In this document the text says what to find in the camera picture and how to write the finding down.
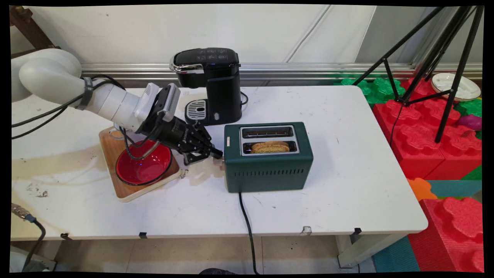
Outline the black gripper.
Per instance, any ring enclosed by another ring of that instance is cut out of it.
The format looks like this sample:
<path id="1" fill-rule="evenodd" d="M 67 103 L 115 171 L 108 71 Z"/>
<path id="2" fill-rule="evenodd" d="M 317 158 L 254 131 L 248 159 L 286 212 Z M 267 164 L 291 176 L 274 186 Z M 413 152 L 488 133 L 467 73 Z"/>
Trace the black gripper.
<path id="1" fill-rule="evenodd" d="M 156 140 L 161 144 L 183 152 L 185 166 L 201 162 L 212 156 L 222 159 L 223 152 L 217 149 L 211 141 L 211 135 L 202 123 L 194 125 L 174 117 L 171 121 L 160 121 L 156 130 Z"/>

